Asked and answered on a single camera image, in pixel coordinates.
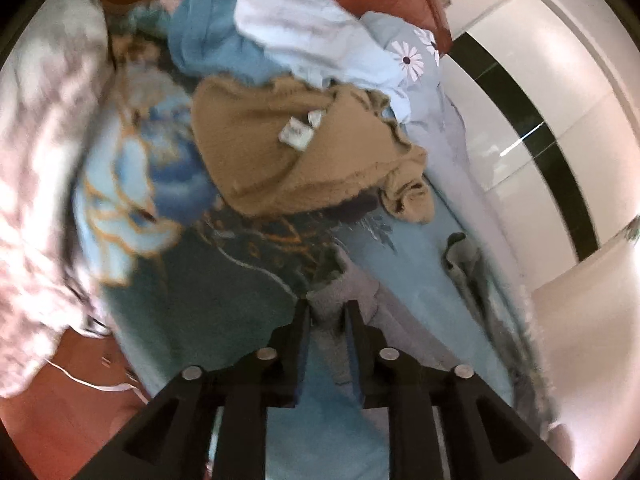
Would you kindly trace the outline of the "floral pillow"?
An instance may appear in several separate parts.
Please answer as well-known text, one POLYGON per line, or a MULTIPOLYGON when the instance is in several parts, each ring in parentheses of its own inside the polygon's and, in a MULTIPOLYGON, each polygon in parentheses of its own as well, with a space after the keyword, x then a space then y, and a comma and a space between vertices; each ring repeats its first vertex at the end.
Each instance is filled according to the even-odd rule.
POLYGON ((72 187, 114 66, 98 0, 46 0, 1 69, 1 395, 62 335, 108 330, 81 257, 72 187))

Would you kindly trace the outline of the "white garment label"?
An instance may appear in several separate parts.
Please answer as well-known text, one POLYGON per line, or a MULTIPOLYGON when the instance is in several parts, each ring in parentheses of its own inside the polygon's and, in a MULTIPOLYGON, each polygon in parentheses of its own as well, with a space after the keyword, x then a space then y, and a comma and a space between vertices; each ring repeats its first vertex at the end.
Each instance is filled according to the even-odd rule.
POLYGON ((324 114, 324 110, 312 110, 305 120, 291 117, 278 134, 279 141, 296 151, 306 151, 321 125, 324 114))

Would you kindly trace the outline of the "grey floral duvet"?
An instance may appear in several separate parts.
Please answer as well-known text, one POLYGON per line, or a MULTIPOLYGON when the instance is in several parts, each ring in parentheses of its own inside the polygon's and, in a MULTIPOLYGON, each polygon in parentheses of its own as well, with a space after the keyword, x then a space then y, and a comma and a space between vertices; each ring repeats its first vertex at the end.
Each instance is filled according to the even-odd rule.
POLYGON ((426 174, 437 193, 485 257, 506 304, 529 314, 532 298, 495 209, 472 175, 463 119, 446 96, 440 55, 432 32, 384 13, 369 11, 360 23, 400 65, 401 89, 410 103, 405 132, 427 151, 426 174))

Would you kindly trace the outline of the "tan knit sweater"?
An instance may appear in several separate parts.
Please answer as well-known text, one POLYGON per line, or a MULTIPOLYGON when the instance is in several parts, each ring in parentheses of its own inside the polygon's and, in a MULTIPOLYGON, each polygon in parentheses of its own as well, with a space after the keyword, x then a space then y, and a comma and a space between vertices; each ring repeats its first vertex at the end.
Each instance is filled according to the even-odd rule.
POLYGON ((393 118, 376 90, 334 84, 318 90, 292 76, 249 87, 211 76, 196 88, 191 122, 195 144, 224 200, 245 217, 319 210, 377 190, 392 216, 433 220, 424 179, 427 154, 393 118), (314 138, 299 152, 278 134, 291 117, 324 110, 314 138))

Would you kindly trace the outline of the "teal floral bedsheet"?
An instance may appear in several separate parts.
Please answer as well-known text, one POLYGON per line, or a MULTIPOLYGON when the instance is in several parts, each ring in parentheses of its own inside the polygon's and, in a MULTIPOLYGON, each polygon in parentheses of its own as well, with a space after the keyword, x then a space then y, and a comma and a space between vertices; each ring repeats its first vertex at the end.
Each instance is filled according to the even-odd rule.
POLYGON ((181 75, 167 47, 170 16, 158 1, 111 16, 114 39, 157 48, 160 57, 130 75, 136 91, 171 91, 140 124, 152 145, 158 212, 182 227, 174 244, 137 240, 108 262, 89 230, 88 195, 77 192, 80 244, 101 283, 100 297, 125 356, 149 392, 186 364, 221 368, 288 322, 308 292, 321 300, 354 292, 364 318, 431 367, 474 365, 538 434, 552 421, 546 387, 514 311, 521 295, 495 268, 500 231, 464 172, 462 191, 434 196, 435 218, 406 223, 375 195, 336 211, 274 221, 245 219, 207 177, 189 128, 196 82, 181 75))

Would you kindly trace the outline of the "white glossy wardrobe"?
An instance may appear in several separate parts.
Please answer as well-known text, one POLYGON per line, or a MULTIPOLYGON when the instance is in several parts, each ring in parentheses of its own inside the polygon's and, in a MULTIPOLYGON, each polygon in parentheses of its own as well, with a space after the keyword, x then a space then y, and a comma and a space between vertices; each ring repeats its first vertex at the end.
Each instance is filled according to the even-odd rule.
POLYGON ((472 173, 529 289, 587 260, 639 213, 630 110, 550 0, 503 0, 442 61, 472 173))

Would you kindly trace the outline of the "light blue garment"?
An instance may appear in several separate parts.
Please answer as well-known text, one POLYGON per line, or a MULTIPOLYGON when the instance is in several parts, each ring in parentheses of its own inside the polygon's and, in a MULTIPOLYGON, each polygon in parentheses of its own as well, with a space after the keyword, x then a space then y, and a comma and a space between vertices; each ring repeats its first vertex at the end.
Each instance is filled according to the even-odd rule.
POLYGON ((265 55, 318 89, 333 81, 378 90, 398 122, 411 106, 392 54, 335 0, 236 0, 234 24, 265 55))

